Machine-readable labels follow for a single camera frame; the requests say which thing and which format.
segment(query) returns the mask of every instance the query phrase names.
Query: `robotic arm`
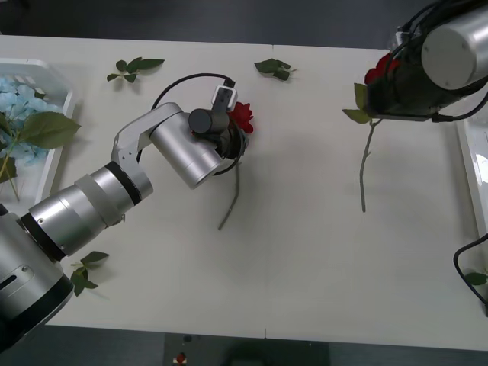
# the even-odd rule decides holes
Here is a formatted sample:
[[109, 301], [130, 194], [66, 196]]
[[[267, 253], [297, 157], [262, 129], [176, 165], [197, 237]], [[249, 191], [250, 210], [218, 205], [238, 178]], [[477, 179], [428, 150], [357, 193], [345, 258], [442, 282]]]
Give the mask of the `robotic arm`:
[[153, 192], [138, 163], [144, 148], [154, 144], [191, 189], [220, 174], [223, 159], [240, 158], [245, 137], [226, 114], [236, 104], [233, 84], [217, 87], [211, 111], [186, 114], [166, 103], [126, 125], [115, 137], [111, 162], [23, 217], [0, 205], [0, 353], [69, 301], [73, 286], [58, 262]]
[[398, 67], [368, 85], [372, 117], [449, 122], [474, 115], [488, 101], [487, 95], [462, 116], [439, 114], [488, 82], [486, 0], [436, 1], [399, 28], [394, 46]]

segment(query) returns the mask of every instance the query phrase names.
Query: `silver robot arm segment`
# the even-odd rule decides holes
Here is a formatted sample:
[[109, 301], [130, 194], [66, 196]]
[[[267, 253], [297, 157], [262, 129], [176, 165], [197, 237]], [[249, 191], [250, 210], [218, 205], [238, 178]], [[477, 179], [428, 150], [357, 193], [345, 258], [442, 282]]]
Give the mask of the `silver robot arm segment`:
[[161, 105], [116, 136], [111, 162], [33, 206], [22, 218], [0, 205], [0, 353], [51, 319], [72, 296], [57, 263], [79, 251], [153, 192], [136, 160], [151, 143], [190, 188], [219, 168], [216, 146], [197, 138], [189, 114]]

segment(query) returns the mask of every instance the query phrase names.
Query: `metal cylinder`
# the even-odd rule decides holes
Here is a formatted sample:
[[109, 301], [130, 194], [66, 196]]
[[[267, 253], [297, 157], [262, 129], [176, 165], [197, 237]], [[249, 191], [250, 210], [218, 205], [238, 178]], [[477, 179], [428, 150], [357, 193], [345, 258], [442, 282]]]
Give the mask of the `metal cylinder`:
[[10, 321], [34, 305], [63, 276], [8, 213], [0, 217], [0, 318]]
[[186, 113], [165, 120], [149, 139], [191, 189], [201, 185], [222, 162], [215, 146], [191, 133]]
[[429, 78], [447, 90], [488, 76], [488, 6], [434, 29], [423, 44], [422, 65]]
[[[120, 215], [133, 207], [124, 185], [109, 169], [104, 167], [91, 177], [101, 189], [103, 199]], [[72, 255], [108, 227], [94, 205], [97, 199], [72, 185], [33, 206], [29, 212], [58, 248], [65, 255]]]

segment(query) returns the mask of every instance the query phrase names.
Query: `red rose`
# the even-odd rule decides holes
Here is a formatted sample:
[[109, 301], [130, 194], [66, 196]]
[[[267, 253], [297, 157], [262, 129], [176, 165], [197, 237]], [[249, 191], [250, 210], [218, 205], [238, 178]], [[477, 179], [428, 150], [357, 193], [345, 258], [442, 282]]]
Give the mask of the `red rose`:
[[242, 104], [240, 101], [236, 103], [236, 107], [232, 112], [227, 112], [229, 117], [234, 119], [237, 125], [245, 132], [252, 133], [254, 127], [249, 123], [253, 118], [251, 111], [251, 104]]
[[[364, 77], [364, 83], [366, 85], [371, 84], [374, 82], [376, 79], [383, 77], [386, 70], [387, 70], [387, 64], [388, 60], [391, 57], [391, 53], [386, 54], [385, 56], [381, 57], [380, 61], [378, 61], [378, 64], [374, 69], [369, 70], [366, 73], [366, 76]], [[400, 65], [400, 61], [397, 59], [393, 59], [390, 64], [390, 68], [388, 69], [388, 72], [395, 70]]]

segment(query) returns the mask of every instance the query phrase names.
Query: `gray floor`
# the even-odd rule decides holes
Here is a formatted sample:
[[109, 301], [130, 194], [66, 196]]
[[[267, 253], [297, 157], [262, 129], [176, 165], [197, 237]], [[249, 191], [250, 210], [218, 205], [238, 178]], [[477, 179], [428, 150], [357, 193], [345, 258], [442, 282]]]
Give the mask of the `gray floor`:
[[[1, 32], [385, 48], [395, 27], [431, 0], [28, 0], [29, 11], [19, 1], [0, 3]], [[0, 365], [156, 366], [171, 364], [185, 350], [189, 365], [211, 366], [236, 342], [194, 337], [183, 345], [181, 335], [47, 326], [1, 355]], [[284, 344], [261, 342], [270, 350]], [[307, 348], [303, 342], [285, 348], [300, 355], [300, 363], [320, 366], [488, 364], [486, 352], [335, 343]]]
[[242, 340], [108, 329], [46, 326], [33, 339], [0, 355], [1, 366], [170, 366], [180, 352], [188, 366], [219, 366], [240, 342], [268, 352], [274, 365], [484, 366], [488, 352], [382, 345]]
[[384, 48], [432, 0], [28, 0], [6, 34]]

